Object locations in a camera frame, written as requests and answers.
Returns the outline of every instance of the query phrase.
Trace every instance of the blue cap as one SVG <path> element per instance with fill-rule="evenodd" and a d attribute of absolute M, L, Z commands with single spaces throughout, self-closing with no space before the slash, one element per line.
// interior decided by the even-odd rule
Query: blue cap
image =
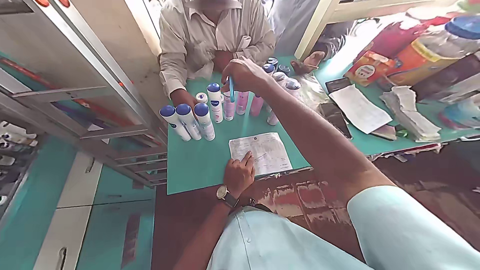
<path fill-rule="evenodd" d="M 297 80 L 289 79 L 285 84 L 285 87 L 289 90 L 298 90 L 300 89 L 301 84 Z"/>
<path fill-rule="evenodd" d="M 206 116 L 208 113 L 208 105 L 205 103 L 197 103 L 193 108 L 193 111 L 197 116 Z"/>
<path fill-rule="evenodd" d="M 287 67 L 286 65 L 278 65 L 278 71 L 281 71 L 283 73 L 285 73 L 285 75 L 290 75 L 290 68 Z"/>
<path fill-rule="evenodd" d="M 220 91 L 220 85 L 217 83 L 212 83 L 207 86 L 207 91 L 218 92 Z"/>
<path fill-rule="evenodd" d="M 480 39 L 480 15 L 453 18 L 445 24 L 445 30 L 458 37 Z"/>
<path fill-rule="evenodd" d="M 175 108 L 171 105 L 167 105 L 160 109 L 160 115 L 164 117 L 172 116 L 175 113 Z"/>
<path fill-rule="evenodd" d="M 185 104 L 185 103 L 182 103 L 177 106 L 177 113 L 179 115 L 187 115 L 190 113 L 191 110 L 192 109 L 190 108 L 190 106 L 188 106 L 188 104 Z"/>
<path fill-rule="evenodd" d="M 272 64 L 265 64 L 262 68 L 267 73 L 271 73 L 275 70 L 275 67 Z"/>

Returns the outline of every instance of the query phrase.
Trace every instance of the teal cabinet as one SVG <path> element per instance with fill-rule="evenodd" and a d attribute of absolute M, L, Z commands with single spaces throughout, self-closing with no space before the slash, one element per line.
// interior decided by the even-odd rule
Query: teal cabinet
<path fill-rule="evenodd" d="M 76 270 L 150 270 L 155 200 L 94 205 Z"/>
<path fill-rule="evenodd" d="M 155 198 L 155 189 L 134 182 L 132 179 L 104 165 L 96 188 L 94 205 L 150 200 Z"/>

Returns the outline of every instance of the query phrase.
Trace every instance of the light blue shirt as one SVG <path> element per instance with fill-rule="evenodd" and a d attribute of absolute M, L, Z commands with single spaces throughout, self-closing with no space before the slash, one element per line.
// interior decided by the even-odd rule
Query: light blue shirt
<path fill-rule="evenodd" d="M 367 264 L 288 219 L 244 207 L 229 217 L 209 270 L 478 270 L 480 253 L 395 186 L 347 205 Z"/>

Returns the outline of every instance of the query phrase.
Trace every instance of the smartphone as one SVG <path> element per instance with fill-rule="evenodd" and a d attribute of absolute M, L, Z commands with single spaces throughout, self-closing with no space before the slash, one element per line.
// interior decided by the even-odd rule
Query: smartphone
<path fill-rule="evenodd" d="M 341 78 L 325 83 L 329 94 L 350 85 L 352 85 L 352 83 L 348 78 Z M 347 123 L 345 122 L 346 117 L 338 105 L 335 103 L 325 103 L 321 104 L 321 106 L 322 110 L 324 111 L 325 118 L 332 123 L 333 126 L 340 130 L 340 132 L 343 133 L 347 139 L 352 139 L 352 134 L 348 130 Z"/>

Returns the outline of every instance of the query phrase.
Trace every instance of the table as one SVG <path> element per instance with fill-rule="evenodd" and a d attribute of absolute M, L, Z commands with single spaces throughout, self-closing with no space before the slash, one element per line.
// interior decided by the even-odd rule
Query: table
<path fill-rule="evenodd" d="M 339 79 L 351 67 L 351 60 L 363 48 L 359 48 L 355 42 L 347 42 L 347 45 L 333 58 L 325 61 L 315 71 L 315 76 L 326 89 L 325 82 Z M 294 59 L 292 56 L 279 57 L 279 63 L 290 66 L 289 62 Z M 210 82 L 220 83 L 220 74 L 214 74 L 211 81 L 195 79 L 187 82 L 186 88 L 191 94 L 206 92 Z M 368 87 L 357 85 L 357 88 L 376 106 L 388 112 L 392 118 L 393 114 L 385 106 L 379 96 L 382 90 L 372 84 Z M 443 110 L 445 105 L 439 102 L 429 104 L 417 104 L 418 111 L 428 118 L 432 123 L 442 128 L 439 132 L 441 142 L 458 139 L 462 136 L 480 134 L 479 130 L 453 130 L 447 128 L 438 118 L 437 114 Z M 270 126 L 266 123 L 267 112 L 262 109 L 258 117 L 250 117 L 248 112 L 245 115 L 237 115 L 232 121 L 213 123 L 216 137 L 213 141 L 202 139 L 200 141 L 190 140 L 183 142 L 178 135 L 169 127 L 168 133 L 168 174 L 167 194 L 174 194 L 183 191 L 199 189 L 223 183 L 223 173 L 227 160 L 230 159 L 228 141 L 235 138 L 247 137 L 267 132 L 278 132 L 287 150 L 288 157 L 293 169 L 308 167 L 308 162 L 303 158 L 292 140 L 285 132 L 281 124 Z M 404 149 L 419 147 L 431 143 L 416 143 L 407 138 L 399 137 L 396 141 L 387 141 L 361 132 L 355 126 L 348 124 L 352 134 L 351 142 L 365 155 L 394 152 Z"/>

